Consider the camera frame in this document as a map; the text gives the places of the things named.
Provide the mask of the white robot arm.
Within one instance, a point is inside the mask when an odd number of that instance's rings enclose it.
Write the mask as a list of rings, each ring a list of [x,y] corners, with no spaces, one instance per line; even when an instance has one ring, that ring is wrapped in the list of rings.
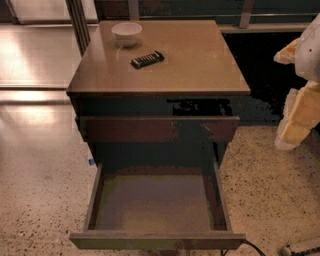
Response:
[[[320,123],[320,14],[273,60],[293,64],[296,75],[307,81],[301,89],[289,91],[274,142],[278,150],[293,150]]]

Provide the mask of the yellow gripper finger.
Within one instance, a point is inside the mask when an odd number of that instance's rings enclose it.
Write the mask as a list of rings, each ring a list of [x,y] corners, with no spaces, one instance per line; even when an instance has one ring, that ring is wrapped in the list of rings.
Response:
[[[294,39],[287,46],[278,51],[273,60],[280,64],[293,64],[295,62],[296,47],[299,39]]]
[[[298,147],[320,122],[320,83],[308,81],[301,89],[292,88],[285,101],[274,145],[278,150]]]

